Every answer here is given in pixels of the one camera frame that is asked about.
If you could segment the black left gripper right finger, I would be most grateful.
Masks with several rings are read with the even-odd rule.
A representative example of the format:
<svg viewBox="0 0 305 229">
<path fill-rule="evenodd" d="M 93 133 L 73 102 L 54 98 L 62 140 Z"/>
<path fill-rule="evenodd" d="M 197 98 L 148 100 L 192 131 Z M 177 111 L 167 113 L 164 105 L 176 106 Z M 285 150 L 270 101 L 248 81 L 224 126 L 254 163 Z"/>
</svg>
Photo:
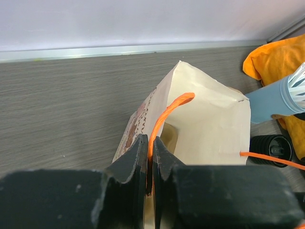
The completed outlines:
<svg viewBox="0 0 305 229">
<path fill-rule="evenodd" d="M 158 229 L 294 229 L 304 219 L 302 193 L 269 166 L 190 166 L 153 144 Z"/>
</svg>

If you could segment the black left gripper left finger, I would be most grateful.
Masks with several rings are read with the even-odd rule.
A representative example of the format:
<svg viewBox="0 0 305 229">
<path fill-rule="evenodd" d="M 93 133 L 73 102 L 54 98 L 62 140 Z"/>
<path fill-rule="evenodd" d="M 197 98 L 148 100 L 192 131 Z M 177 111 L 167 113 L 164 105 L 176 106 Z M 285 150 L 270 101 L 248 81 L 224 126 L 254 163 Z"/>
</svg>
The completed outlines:
<svg viewBox="0 0 305 229">
<path fill-rule="evenodd" d="M 104 170 L 28 170 L 0 181 L 3 229 L 142 229 L 148 137 Z"/>
</svg>

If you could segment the brown pulp cup carrier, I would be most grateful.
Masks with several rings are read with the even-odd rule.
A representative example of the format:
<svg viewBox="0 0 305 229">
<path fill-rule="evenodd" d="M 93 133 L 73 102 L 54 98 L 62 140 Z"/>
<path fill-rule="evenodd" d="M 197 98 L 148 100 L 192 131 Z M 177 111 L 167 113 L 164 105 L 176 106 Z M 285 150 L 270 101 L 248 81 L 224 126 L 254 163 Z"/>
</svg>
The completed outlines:
<svg viewBox="0 0 305 229">
<path fill-rule="evenodd" d="M 174 126 L 164 123 L 160 138 L 168 151 L 174 154 L 178 140 L 178 130 Z"/>
</svg>

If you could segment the cream paper bag orange handles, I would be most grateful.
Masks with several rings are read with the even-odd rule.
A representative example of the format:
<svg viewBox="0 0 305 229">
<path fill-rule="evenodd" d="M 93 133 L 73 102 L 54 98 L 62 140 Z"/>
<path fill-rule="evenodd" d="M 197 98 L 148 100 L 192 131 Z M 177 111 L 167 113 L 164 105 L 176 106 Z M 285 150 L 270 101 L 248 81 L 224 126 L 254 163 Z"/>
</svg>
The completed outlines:
<svg viewBox="0 0 305 229">
<path fill-rule="evenodd" d="M 248 166 L 250 116 L 242 93 L 186 62 L 174 66 L 131 115 L 114 156 L 124 155 L 139 135 L 148 137 L 143 229 L 156 229 L 153 144 L 164 123 L 178 130 L 173 155 L 184 164 Z"/>
</svg>

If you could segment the black ribbed cup lid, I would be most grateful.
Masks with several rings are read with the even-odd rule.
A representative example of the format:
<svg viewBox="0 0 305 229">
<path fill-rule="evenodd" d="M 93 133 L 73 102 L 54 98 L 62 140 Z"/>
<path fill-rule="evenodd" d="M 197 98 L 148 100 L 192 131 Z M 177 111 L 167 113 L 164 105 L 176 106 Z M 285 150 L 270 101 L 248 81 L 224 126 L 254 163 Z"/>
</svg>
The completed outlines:
<svg viewBox="0 0 305 229">
<path fill-rule="evenodd" d="M 293 149 L 283 135 L 258 135 L 250 140 L 250 152 L 292 161 Z"/>
</svg>

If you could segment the light blue straw cup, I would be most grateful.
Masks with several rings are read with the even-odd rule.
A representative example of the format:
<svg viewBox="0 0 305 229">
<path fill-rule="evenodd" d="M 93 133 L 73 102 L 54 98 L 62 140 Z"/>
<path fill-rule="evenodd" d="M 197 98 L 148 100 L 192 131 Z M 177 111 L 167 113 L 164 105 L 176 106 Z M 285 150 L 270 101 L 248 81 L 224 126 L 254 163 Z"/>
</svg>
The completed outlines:
<svg viewBox="0 0 305 229">
<path fill-rule="evenodd" d="M 272 120 L 273 115 L 305 119 L 305 64 L 291 75 L 268 86 L 248 93 L 251 122 L 259 124 Z"/>
</svg>

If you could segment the orange cartoon print cloth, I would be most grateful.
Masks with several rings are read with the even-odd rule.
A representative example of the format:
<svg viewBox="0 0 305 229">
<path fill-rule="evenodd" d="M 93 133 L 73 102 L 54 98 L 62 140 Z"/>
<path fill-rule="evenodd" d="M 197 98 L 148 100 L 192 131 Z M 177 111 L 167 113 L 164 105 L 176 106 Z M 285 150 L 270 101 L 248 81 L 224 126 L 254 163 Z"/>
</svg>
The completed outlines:
<svg viewBox="0 0 305 229">
<path fill-rule="evenodd" d="M 243 72 L 267 86 L 294 73 L 305 62 L 305 35 L 265 44 L 252 51 L 243 63 Z M 278 119 L 287 130 L 297 158 L 305 160 L 305 122 L 294 115 Z"/>
</svg>

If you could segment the aluminium frame rail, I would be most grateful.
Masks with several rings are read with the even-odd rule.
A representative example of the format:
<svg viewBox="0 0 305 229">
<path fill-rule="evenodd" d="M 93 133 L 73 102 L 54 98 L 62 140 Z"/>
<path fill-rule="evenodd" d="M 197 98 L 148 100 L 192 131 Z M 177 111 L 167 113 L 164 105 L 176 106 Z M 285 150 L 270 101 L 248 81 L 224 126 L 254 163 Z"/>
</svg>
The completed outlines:
<svg viewBox="0 0 305 229">
<path fill-rule="evenodd" d="M 265 40 L 250 41 L 222 41 L 222 42 L 193 42 L 174 44 L 150 44 L 129 45 L 109 47 L 87 47 L 68 49 L 47 49 L 9 51 L 0 53 L 0 62 L 27 62 L 43 60 L 77 59 L 101 56 L 121 56 L 134 54 L 162 53 L 162 52 L 184 52 L 192 50 L 203 50 L 227 47 L 260 46 L 266 44 Z"/>
</svg>

